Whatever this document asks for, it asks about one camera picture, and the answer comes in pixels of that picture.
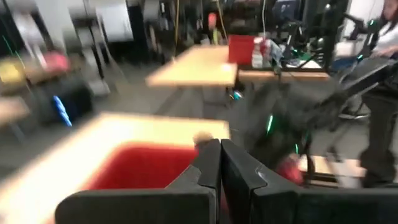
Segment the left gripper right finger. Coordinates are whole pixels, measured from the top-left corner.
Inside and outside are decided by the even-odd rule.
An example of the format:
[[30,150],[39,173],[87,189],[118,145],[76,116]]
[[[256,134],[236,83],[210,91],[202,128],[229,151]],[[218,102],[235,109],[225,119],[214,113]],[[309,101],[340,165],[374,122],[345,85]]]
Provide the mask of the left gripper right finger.
[[221,140],[233,224],[398,224],[398,189],[306,189]]

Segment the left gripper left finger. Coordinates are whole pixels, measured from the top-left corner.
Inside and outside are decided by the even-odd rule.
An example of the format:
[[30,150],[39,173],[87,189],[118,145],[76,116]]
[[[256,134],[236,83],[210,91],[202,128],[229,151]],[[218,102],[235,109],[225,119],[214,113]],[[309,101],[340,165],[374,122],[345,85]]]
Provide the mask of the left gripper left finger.
[[82,190],[63,199],[55,224],[219,224],[221,184],[211,191]]

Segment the red plastic laundry bin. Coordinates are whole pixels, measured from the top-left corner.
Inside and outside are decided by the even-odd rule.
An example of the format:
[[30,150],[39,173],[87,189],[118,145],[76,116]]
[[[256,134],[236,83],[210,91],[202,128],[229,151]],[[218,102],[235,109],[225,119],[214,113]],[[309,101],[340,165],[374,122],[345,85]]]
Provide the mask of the red plastic laundry bin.
[[211,139],[195,147],[125,144],[87,178],[83,190],[218,190],[221,155],[232,145],[229,139]]
[[263,56],[267,50],[266,40],[253,35],[230,35],[228,37],[228,62],[252,65],[255,54]]

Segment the orange wooden desk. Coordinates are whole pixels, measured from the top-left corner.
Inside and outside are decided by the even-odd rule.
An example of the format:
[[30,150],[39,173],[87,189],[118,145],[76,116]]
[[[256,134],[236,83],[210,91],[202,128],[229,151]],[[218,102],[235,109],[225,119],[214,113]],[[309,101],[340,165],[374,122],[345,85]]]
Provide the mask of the orange wooden desk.
[[228,63],[228,47],[189,48],[146,78],[149,86],[233,86],[237,65]]
[[0,184],[0,224],[55,224],[56,206],[79,191],[127,142],[190,147],[200,132],[228,138],[226,121],[101,113]]

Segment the person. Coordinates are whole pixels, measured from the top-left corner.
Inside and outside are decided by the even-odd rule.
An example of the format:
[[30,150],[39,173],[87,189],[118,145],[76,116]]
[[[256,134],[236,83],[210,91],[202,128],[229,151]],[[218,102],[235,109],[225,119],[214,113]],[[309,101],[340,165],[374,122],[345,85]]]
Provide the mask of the person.
[[[384,0],[381,22],[370,56],[398,61],[398,0]],[[398,117],[398,64],[377,74],[380,85],[363,95],[371,110],[369,145],[359,157],[360,166],[366,169],[362,179],[365,188],[391,184],[396,177],[391,143]]]

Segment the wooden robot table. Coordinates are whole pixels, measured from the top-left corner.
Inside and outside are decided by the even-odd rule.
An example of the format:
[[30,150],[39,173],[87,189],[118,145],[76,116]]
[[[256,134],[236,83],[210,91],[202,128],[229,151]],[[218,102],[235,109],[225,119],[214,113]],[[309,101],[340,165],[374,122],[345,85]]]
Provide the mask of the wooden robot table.
[[259,82],[268,80],[282,81],[320,81],[329,79],[329,75],[324,72],[282,72],[276,75],[272,71],[253,71],[253,70],[240,70],[238,77],[241,81]]

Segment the black bag blue stripe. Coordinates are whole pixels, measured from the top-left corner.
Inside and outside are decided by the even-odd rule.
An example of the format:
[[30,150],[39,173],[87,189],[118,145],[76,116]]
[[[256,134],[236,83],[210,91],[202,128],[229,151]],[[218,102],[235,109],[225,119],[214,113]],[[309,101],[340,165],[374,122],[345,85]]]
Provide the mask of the black bag blue stripe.
[[91,91],[80,78],[53,79],[37,85],[32,93],[35,112],[43,124],[62,123],[71,127],[93,111]]

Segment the pink round object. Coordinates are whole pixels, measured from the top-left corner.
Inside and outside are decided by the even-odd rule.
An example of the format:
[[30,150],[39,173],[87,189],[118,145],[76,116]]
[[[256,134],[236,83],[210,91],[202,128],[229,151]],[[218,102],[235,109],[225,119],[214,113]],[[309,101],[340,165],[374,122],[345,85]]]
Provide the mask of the pink round object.
[[44,53],[44,69],[49,72],[66,71],[70,68],[68,58],[58,52]]

